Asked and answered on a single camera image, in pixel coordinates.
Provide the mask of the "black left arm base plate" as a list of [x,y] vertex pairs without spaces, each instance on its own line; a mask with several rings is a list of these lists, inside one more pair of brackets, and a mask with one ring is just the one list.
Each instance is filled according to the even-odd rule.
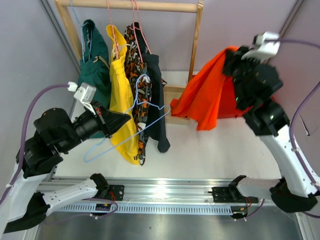
[[110,185],[105,196],[105,199],[111,201],[123,201],[125,193],[125,186],[124,185]]

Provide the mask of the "pink wire hanger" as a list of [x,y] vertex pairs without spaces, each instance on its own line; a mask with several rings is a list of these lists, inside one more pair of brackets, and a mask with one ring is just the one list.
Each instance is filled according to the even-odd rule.
[[141,23],[141,14],[138,2],[136,0],[131,0],[132,5],[132,25],[133,34],[135,37],[135,42],[137,45],[137,50],[141,61],[143,62],[143,54],[151,55],[152,51],[144,34],[142,23]]

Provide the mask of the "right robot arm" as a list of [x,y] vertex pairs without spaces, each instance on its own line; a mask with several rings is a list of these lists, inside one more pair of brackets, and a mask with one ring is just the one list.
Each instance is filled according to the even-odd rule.
[[232,79],[236,108],[248,109],[246,125],[268,148],[275,159],[281,178],[256,179],[239,175],[228,185],[234,202],[245,197],[271,200],[286,213],[307,212],[318,203],[320,195],[306,157],[298,150],[290,120],[280,104],[272,99],[283,82],[276,68],[263,62],[247,46],[228,49],[222,74]]

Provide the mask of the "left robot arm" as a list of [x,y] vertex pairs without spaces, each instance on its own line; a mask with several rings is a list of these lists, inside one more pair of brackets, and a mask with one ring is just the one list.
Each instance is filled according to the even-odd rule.
[[62,108],[51,108],[34,121],[34,136],[25,142],[22,170],[0,208],[0,230],[12,233],[39,225],[56,210],[80,200],[110,200],[110,185],[100,173],[83,182],[53,192],[39,192],[39,184],[68,154],[92,136],[102,133],[108,138],[130,120],[130,115],[108,110],[102,105],[96,113],[85,110],[71,121]]

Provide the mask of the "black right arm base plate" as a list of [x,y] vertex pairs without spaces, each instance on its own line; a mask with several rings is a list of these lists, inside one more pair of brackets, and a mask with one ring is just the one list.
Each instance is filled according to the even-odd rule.
[[252,203],[257,204],[259,199],[257,197],[245,197],[238,191],[230,193],[230,189],[227,186],[215,186],[207,192],[212,195],[214,203]]

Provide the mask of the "dark navy shorts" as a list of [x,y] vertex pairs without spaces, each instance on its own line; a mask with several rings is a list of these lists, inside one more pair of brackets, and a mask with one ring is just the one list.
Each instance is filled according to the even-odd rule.
[[165,109],[161,110],[158,107],[164,106],[164,86],[165,82],[162,79],[162,73],[159,67],[159,56],[156,54],[142,54],[143,62],[147,65],[147,73],[151,80],[151,100],[153,105],[149,107],[145,131],[146,135],[157,141],[157,149],[160,153],[166,153],[171,144],[167,139],[166,121],[163,115]]

